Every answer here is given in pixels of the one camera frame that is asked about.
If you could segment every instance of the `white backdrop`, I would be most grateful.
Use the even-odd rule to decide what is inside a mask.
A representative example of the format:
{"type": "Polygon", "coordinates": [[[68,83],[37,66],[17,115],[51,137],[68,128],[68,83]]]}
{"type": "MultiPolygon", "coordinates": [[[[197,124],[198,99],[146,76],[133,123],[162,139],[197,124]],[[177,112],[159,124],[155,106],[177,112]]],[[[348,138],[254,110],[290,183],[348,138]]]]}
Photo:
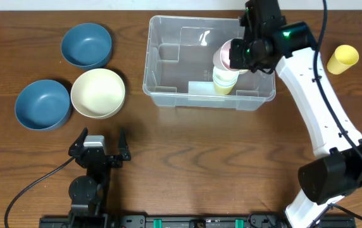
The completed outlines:
{"type": "MultiPolygon", "coordinates": [[[[0,0],[0,10],[241,10],[246,0],[0,0]]],[[[282,10],[320,10],[321,0],[279,0],[282,10]]],[[[330,10],[362,10],[362,0],[328,0],[330,10]]]]}

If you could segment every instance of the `brown tabletop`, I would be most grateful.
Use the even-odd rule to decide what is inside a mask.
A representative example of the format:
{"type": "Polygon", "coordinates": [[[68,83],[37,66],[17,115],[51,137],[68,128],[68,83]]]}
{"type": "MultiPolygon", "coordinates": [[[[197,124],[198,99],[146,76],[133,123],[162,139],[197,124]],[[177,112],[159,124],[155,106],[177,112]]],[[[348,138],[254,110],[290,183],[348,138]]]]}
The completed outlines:
{"type": "MultiPolygon", "coordinates": [[[[297,170],[314,160],[306,126],[284,83],[257,111],[159,108],[142,91],[149,19],[154,15],[236,18],[240,11],[31,11],[0,12],[0,227],[5,209],[24,187],[67,159],[68,147],[88,127],[106,136],[116,152],[124,127],[132,161],[112,172],[109,209],[149,215],[282,212],[299,191],[297,170]],[[96,22],[115,35],[107,68],[125,77],[122,110],[106,120],[76,111],[52,132],[25,129],[15,99],[39,79],[73,83],[83,73],[67,63],[60,42],[71,27],[96,22]]],[[[315,35],[321,11],[284,11],[289,22],[306,21],[315,35]]],[[[321,57],[340,44],[360,60],[339,76],[329,74],[349,118],[362,132],[362,11],[331,11],[321,57]]],[[[43,215],[67,215],[68,186],[85,170],[76,163],[24,194],[9,215],[11,227],[37,227],[43,215]]],[[[362,189],[340,204],[362,214],[362,189]]]]}

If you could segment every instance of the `cable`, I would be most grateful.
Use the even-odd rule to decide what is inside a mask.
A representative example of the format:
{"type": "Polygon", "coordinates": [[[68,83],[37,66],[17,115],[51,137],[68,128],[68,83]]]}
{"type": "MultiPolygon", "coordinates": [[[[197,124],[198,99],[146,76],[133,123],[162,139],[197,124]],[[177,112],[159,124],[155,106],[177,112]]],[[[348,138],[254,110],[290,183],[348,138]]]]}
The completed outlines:
{"type": "Polygon", "coordinates": [[[52,172],[49,172],[48,174],[44,175],[43,177],[37,179],[35,182],[31,183],[28,185],[28,187],[26,187],[25,189],[23,189],[20,193],[18,193],[15,198],[11,201],[11,203],[8,205],[8,208],[5,211],[5,216],[4,216],[4,225],[5,228],[9,228],[8,225],[8,215],[9,215],[9,211],[11,211],[12,206],[14,205],[14,203],[18,200],[19,197],[21,197],[24,193],[26,193],[31,187],[34,187],[37,183],[39,183],[40,181],[43,181],[44,179],[50,177],[51,175],[55,174],[56,172],[59,172],[62,168],[64,168],[66,165],[68,165],[70,162],[72,162],[74,160],[73,158],[70,158],[68,161],[64,162],[64,164],[60,165],[57,169],[53,170],[52,172]]]}
{"type": "MultiPolygon", "coordinates": [[[[318,65],[317,65],[317,63],[318,63],[318,55],[319,55],[319,51],[320,51],[321,42],[323,40],[323,36],[325,35],[325,31],[326,31],[326,26],[327,26],[327,2],[326,2],[326,0],[323,0],[323,24],[321,26],[318,45],[317,45],[316,50],[315,50],[315,57],[313,58],[313,73],[315,74],[315,81],[316,81],[316,83],[318,85],[320,95],[323,98],[328,111],[332,115],[332,117],[334,119],[334,122],[337,124],[337,127],[339,128],[341,134],[344,136],[344,138],[347,140],[347,142],[351,145],[353,150],[356,152],[356,154],[362,160],[362,153],[359,151],[357,146],[351,141],[350,137],[347,135],[346,130],[343,128],[343,126],[341,125],[339,119],[337,118],[337,115],[333,111],[333,108],[330,105],[330,102],[328,102],[325,91],[323,90],[323,87],[321,86],[320,77],[319,77],[319,74],[318,74],[318,67],[317,67],[318,65]]],[[[343,212],[346,212],[347,214],[349,214],[349,215],[351,215],[353,217],[356,217],[357,219],[362,220],[362,216],[357,215],[354,212],[351,212],[351,211],[349,211],[349,210],[347,210],[347,209],[345,209],[345,208],[343,208],[343,207],[341,207],[339,205],[331,203],[331,204],[329,204],[329,206],[336,207],[337,209],[340,209],[343,212]]]]}

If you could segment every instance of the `black cable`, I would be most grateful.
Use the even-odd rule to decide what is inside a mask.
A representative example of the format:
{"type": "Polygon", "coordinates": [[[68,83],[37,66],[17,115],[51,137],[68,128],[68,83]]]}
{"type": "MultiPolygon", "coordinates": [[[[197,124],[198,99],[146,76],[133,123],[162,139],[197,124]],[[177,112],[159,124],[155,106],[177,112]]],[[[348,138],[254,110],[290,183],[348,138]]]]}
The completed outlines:
{"type": "MultiPolygon", "coordinates": [[[[313,58],[313,73],[315,74],[315,81],[318,85],[319,91],[320,91],[320,95],[323,98],[326,107],[328,109],[328,111],[330,112],[330,114],[332,115],[334,122],[337,124],[337,127],[339,128],[341,134],[344,136],[344,138],[347,140],[347,142],[351,145],[351,147],[353,148],[353,150],[356,152],[356,154],[361,158],[362,160],[362,153],[359,151],[359,149],[357,148],[357,146],[351,141],[350,137],[347,135],[346,130],[343,128],[343,126],[340,123],[340,120],[337,118],[337,115],[335,114],[335,112],[333,111],[332,106],[330,105],[330,102],[328,102],[328,99],[326,97],[325,91],[323,90],[323,87],[321,86],[321,82],[320,82],[320,77],[318,74],[318,55],[319,55],[319,51],[320,51],[320,46],[321,46],[321,42],[323,40],[323,36],[325,35],[325,31],[326,31],[326,26],[327,26],[327,2],[326,0],[323,0],[323,24],[321,26],[321,31],[320,31],[320,35],[319,35],[319,40],[318,40],[318,45],[316,47],[315,50],[315,57],[313,58]]],[[[355,214],[354,212],[351,212],[339,205],[336,204],[329,204],[332,207],[336,207],[340,210],[342,210],[343,212],[346,212],[347,214],[356,217],[357,219],[362,220],[362,216],[355,214]]]]}
{"type": "Polygon", "coordinates": [[[68,161],[64,162],[64,164],[60,165],[57,169],[53,170],[52,172],[49,172],[48,174],[44,175],[43,177],[37,179],[35,182],[31,183],[28,185],[28,187],[26,187],[25,189],[23,189],[19,194],[17,194],[15,196],[15,198],[11,201],[11,203],[8,205],[8,208],[5,211],[5,216],[4,216],[4,225],[5,228],[9,228],[8,225],[8,215],[9,215],[9,211],[11,211],[12,206],[14,205],[15,201],[18,200],[19,197],[21,197],[24,193],[26,193],[31,187],[34,187],[37,183],[39,183],[40,181],[43,181],[44,179],[50,177],[51,175],[55,174],[56,172],[59,172],[62,168],[64,168],[66,165],[68,165],[70,162],[72,162],[74,160],[73,158],[70,158],[68,161]]]}

